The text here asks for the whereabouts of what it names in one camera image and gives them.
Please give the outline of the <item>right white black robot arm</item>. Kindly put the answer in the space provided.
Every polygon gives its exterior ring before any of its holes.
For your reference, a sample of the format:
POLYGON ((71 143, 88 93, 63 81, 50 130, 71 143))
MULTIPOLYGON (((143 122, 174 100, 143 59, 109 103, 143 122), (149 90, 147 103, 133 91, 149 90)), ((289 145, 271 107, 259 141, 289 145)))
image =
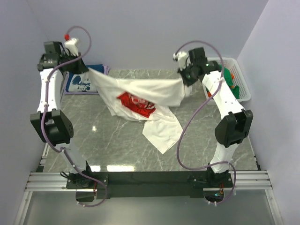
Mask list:
POLYGON ((217 147, 211 162, 205 166, 206 182, 211 187, 217 187, 230 178, 232 156, 248 136, 253 113, 245 110, 227 85, 223 58, 219 62, 209 61, 200 47, 188 52, 177 50, 173 60, 179 65, 178 72, 184 84, 191 86, 201 81, 211 93, 203 104, 214 100, 220 112, 221 121, 214 131, 217 147))

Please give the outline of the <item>white t-shirt red print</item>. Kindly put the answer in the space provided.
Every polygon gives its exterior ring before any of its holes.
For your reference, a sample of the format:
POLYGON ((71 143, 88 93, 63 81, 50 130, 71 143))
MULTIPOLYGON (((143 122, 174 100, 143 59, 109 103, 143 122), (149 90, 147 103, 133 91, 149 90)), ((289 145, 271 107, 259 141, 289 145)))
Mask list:
POLYGON ((183 129, 170 107, 180 106, 192 91, 181 78, 113 78, 92 68, 88 75, 111 115, 144 121, 142 134, 160 153, 177 143, 183 129))

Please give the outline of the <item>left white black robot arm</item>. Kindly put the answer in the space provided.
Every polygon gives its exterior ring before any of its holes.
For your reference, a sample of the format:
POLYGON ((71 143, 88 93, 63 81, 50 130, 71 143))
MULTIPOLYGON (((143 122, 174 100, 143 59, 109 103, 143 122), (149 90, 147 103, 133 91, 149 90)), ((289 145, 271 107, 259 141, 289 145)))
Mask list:
POLYGON ((95 184, 89 179, 90 166, 73 143, 73 125, 61 110, 66 75, 88 71, 78 51, 78 43, 77 38, 69 38, 65 43, 44 43, 45 53, 37 65, 41 78, 40 102, 37 112, 30 115, 30 122, 40 139, 66 161, 69 173, 61 172, 61 176, 77 188, 90 188, 95 184))

